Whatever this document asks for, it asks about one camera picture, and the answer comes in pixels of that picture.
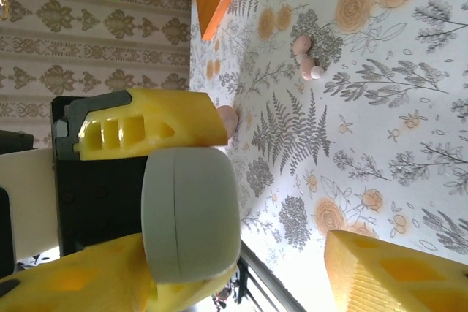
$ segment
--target yellow 3d-printed part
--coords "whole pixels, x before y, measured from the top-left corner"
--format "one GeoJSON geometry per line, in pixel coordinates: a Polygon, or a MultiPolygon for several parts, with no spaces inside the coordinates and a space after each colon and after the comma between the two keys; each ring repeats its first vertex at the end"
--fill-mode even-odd
{"type": "Polygon", "coordinates": [[[135,234],[3,278],[0,311],[144,312],[150,289],[143,239],[135,234]]]}
{"type": "Polygon", "coordinates": [[[220,292],[237,270],[234,264],[219,277],[187,284],[153,284],[146,312],[179,312],[220,292]]]}
{"type": "Polygon", "coordinates": [[[227,132],[208,94],[127,89],[132,102],[89,113],[75,152],[81,160],[147,156],[157,148],[227,144],[227,132]]]}
{"type": "Polygon", "coordinates": [[[338,312],[467,312],[468,266],[332,231],[325,266],[338,312]]]}

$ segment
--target floral tablecloth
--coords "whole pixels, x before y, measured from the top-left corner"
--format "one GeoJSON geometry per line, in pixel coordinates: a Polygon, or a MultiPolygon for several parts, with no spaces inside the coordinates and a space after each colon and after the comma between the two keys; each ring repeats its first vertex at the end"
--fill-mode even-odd
{"type": "Polygon", "coordinates": [[[308,311],[332,311],[346,229],[468,263],[468,0],[233,0],[191,81],[240,125],[242,237],[308,311]],[[300,35],[326,69],[305,81],[300,35]]]}

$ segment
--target wall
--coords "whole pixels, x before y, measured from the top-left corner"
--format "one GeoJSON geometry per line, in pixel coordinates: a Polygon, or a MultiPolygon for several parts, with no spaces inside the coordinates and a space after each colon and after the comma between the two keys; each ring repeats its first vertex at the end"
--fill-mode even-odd
{"type": "Polygon", "coordinates": [[[0,129],[50,145],[51,99],[188,89],[191,0],[10,0],[0,22],[0,129]]]}

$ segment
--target damask pattern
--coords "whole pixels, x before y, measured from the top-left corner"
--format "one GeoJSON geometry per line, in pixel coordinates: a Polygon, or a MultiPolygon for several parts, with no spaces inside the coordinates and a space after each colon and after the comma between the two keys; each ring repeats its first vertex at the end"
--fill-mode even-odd
{"type": "Polygon", "coordinates": [[[209,42],[193,3],[190,88],[240,118],[242,238],[306,310],[333,311],[331,230],[468,263],[466,2],[234,0],[209,42]]]}
{"type": "Polygon", "coordinates": [[[0,30],[0,129],[50,146],[50,101],[189,87],[191,0],[10,0],[0,30]]]}

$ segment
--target table surface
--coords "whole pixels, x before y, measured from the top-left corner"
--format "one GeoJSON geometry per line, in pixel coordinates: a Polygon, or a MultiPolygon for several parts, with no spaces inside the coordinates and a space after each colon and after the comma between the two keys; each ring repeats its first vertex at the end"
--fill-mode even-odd
{"type": "Polygon", "coordinates": [[[235,106],[242,238],[308,311],[332,311],[327,232],[468,263],[468,0],[233,0],[191,89],[235,106]],[[303,34],[326,69],[305,81],[303,34]]]}

